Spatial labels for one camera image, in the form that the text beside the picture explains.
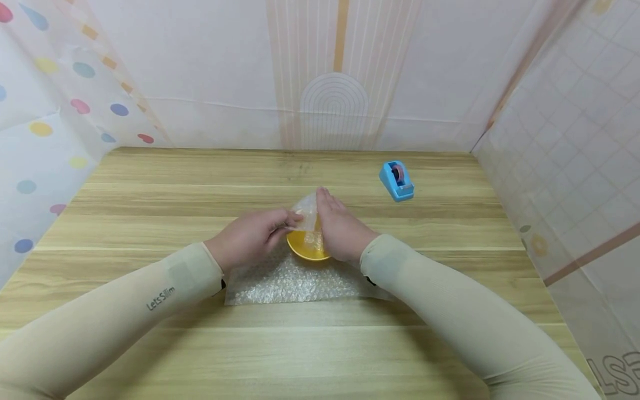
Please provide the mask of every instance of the arm sleeve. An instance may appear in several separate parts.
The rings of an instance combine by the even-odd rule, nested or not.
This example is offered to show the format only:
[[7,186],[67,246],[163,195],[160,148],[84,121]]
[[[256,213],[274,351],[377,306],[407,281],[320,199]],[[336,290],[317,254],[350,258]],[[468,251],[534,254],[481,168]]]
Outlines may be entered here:
[[100,286],[0,343],[0,398],[63,399],[157,323],[221,289],[203,243]]
[[369,244],[360,269],[432,327],[493,400],[600,399],[546,333],[473,279],[388,235]]

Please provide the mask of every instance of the blue dot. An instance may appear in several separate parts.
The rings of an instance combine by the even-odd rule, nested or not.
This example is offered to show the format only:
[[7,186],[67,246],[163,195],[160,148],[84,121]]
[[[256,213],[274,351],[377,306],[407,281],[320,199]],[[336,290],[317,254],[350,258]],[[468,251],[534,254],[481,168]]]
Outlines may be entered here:
[[73,69],[76,74],[83,78],[93,78],[95,76],[93,67],[86,63],[74,63]]
[[120,115],[120,116],[129,115],[129,110],[122,104],[118,104],[118,103],[112,104],[111,110],[115,115]]
[[116,139],[112,135],[108,134],[107,132],[103,132],[100,135],[100,139],[102,139],[102,141],[104,143],[115,143],[116,142]]
[[21,180],[15,188],[23,195],[30,195],[36,191],[37,187],[36,182],[33,182],[32,180]]
[[23,4],[20,4],[20,7],[22,8],[22,11],[24,11],[24,13],[27,15],[27,17],[29,17],[31,23],[36,28],[41,31],[46,31],[47,29],[49,29],[49,21],[47,21],[47,19],[41,13]]
[[33,248],[33,241],[30,239],[22,239],[15,242],[13,249],[16,253],[27,253]]

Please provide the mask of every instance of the wood grain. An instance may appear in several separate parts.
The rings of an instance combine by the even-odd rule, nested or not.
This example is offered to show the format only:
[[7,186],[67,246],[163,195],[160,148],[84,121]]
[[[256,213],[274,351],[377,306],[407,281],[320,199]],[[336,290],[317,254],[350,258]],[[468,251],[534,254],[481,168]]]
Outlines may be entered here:
[[[395,204],[378,180],[393,159],[409,169],[413,200]],[[318,185],[374,228],[500,294],[595,383],[468,154],[114,151],[0,293],[0,337],[212,236],[248,209],[291,205]],[[71,398],[487,398],[483,383],[403,304],[223,307],[223,296],[165,321]]]

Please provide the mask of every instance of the finger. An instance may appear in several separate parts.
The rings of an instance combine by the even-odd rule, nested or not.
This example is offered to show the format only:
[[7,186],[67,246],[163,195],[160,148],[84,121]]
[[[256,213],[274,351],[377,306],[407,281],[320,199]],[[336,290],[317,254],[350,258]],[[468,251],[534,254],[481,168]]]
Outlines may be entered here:
[[271,233],[271,235],[269,235],[269,239],[267,239],[267,243],[265,243],[267,253],[271,253],[273,249],[275,249],[276,246],[278,246],[278,243],[282,240],[282,238],[285,237],[285,235],[289,232],[290,230],[286,228],[278,228],[274,230]]
[[263,211],[260,216],[260,220],[256,221],[263,227],[267,228],[270,232],[281,225],[285,225],[287,218],[289,217],[289,211],[284,208],[273,209]]
[[325,188],[318,188],[316,190],[316,203],[318,212],[324,213],[331,211],[331,205],[329,204],[327,193],[328,192]]
[[331,208],[334,210],[338,209],[338,200],[334,196],[331,196]]
[[285,221],[286,225],[288,227],[297,227],[298,226],[298,222],[304,220],[305,217],[300,215],[300,214],[296,214],[293,211],[288,211],[287,212],[287,220]]
[[347,206],[346,206],[346,205],[344,205],[344,203],[343,203],[339,198],[336,198],[336,199],[335,199],[335,202],[336,202],[336,204],[338,205],[338,210],[340,210],[340,211],[347,211]]
[[335,203],[335,198],[332,196],[331,192],[329,192],[329,189],[327,188],[323,188],[323,189],[326,195],[326,201],[329,203],[329,206],[331,207],[331,209],[335,210],[337,207],[337,204]]

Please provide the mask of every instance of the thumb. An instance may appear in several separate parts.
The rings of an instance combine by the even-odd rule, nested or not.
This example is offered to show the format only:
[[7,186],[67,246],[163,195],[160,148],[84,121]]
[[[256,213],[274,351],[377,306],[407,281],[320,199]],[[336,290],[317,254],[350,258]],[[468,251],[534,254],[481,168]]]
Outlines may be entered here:
[[288,234],[289,232],[290,230],[286,228],[278,228],[274,230],[271,233],[271,235],[269,235],[269,238],[267,239],[267,243],[266,243],[267,253],[271,253],[273,249],[275,249],[276,246],[278,246],[278,243],[282,240],[282,238],[285,237],[285,235]]

